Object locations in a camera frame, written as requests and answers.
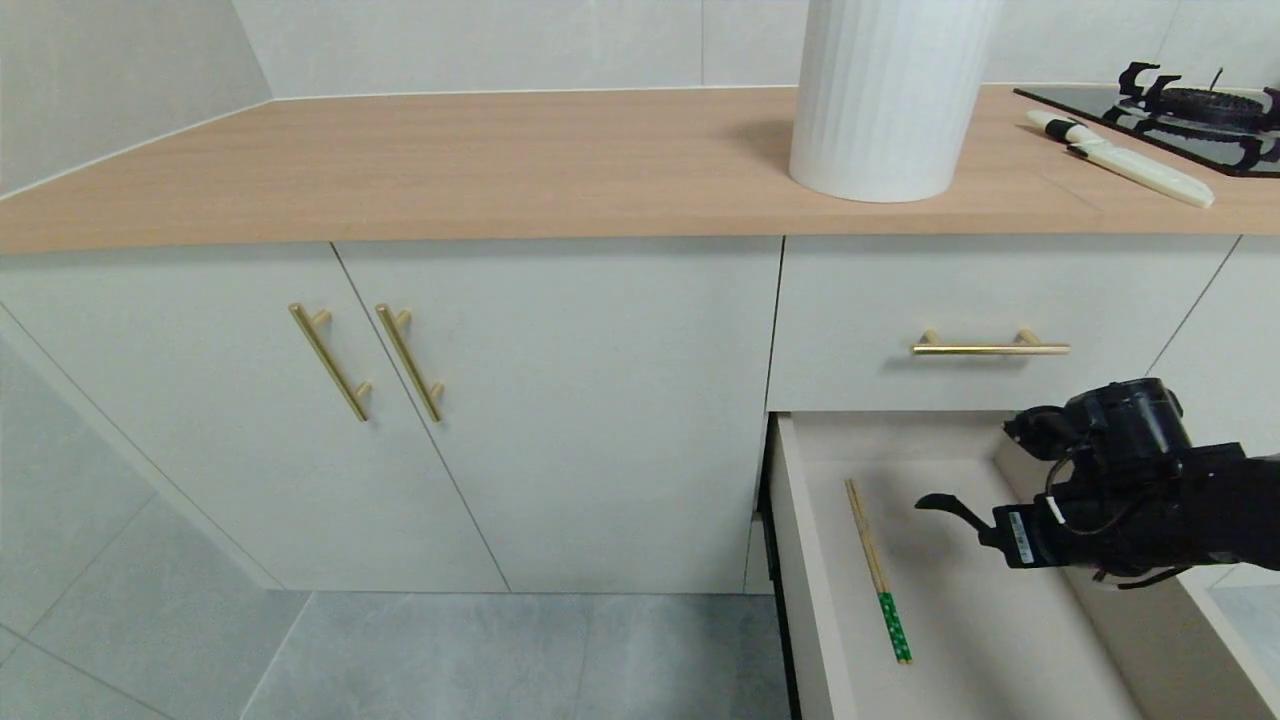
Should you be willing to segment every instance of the bamboo chopsticks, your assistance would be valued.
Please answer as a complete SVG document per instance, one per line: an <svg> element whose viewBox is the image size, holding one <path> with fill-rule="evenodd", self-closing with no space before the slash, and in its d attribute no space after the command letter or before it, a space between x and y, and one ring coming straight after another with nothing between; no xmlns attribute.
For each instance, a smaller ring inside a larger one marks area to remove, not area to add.
<svg viewBox="0 0 1280 720"><path fill-rule="evenodd" d="M876 585L876 596L879 598L881 612L884 615L884 628L888 630L888 639L893 643L893 655L899 665L911 664L911 648L906 644L906 633L902 630L902 620L897 616L897 606L893 603L893 594L888 592L888 580L884 579L884 570L881 568L879 556L876 553L876 544L872 541L872 527L863 512L863 503L858 500L858 488L854 480L845 480L845 489L849 491L849 506L854 511L854 521L858 524L858 537L863 542L863 552L867 555L867 566L872 571L872 584Z"/></svg>

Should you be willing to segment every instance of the white ribbed vase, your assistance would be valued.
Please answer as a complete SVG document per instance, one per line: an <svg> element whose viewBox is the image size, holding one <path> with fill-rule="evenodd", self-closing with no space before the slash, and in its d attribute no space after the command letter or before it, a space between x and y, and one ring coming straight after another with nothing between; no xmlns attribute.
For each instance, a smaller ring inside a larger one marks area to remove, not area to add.
<svg viewBox="0 0 1280 720"><path fill-rule="evenodd" d="M1002 0L810 0L791 177L909 202L955 176Z"/></svg>

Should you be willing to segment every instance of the kitchen knife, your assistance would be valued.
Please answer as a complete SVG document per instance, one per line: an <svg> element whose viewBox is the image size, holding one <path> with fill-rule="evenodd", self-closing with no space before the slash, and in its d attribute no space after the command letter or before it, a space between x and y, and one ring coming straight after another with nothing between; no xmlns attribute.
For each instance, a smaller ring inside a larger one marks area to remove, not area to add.
<svg viewBox="0 0 1280 720"><path fill-rule="evenodd" d="M1028 110L1027 119L1094 165L1197 208L1213 204L1213 191L1207 184L1146 155L1117 147L1084 123L1044 110Z"/></svg>

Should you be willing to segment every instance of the open drawer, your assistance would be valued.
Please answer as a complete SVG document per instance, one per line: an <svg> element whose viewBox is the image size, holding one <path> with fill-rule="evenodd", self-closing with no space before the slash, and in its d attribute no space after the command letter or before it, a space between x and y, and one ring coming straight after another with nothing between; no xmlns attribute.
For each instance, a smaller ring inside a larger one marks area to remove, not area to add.
<svg viewBox="0 0 1280 720"><path fill-rule="evenodd" d="M1001 442L1002 419L774 418L769 498L804 720L1280 717L1271 680L1197 583L1106 592L1085 571L1010 570L959 519L913 507L950 492L989 519L1037 492L1044 468ZM911 665L890 644L846 478Z"/></svg>

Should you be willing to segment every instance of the green patterned chopstick end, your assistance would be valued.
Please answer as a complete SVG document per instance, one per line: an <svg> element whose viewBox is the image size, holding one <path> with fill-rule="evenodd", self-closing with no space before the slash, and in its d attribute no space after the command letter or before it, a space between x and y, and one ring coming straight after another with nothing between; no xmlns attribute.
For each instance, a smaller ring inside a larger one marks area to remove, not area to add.
<svg viewBox="0 0 1280 720"><path fill-rule="evenodd" d="M884 614L884 626L888 629L888 639L893 643L893 655L902 662L911 661L911 648L906 644L906 633L902 632L902 621L897 618L897 606L893 605L893 596L887 592L879 593L881 611Z"/></svg>

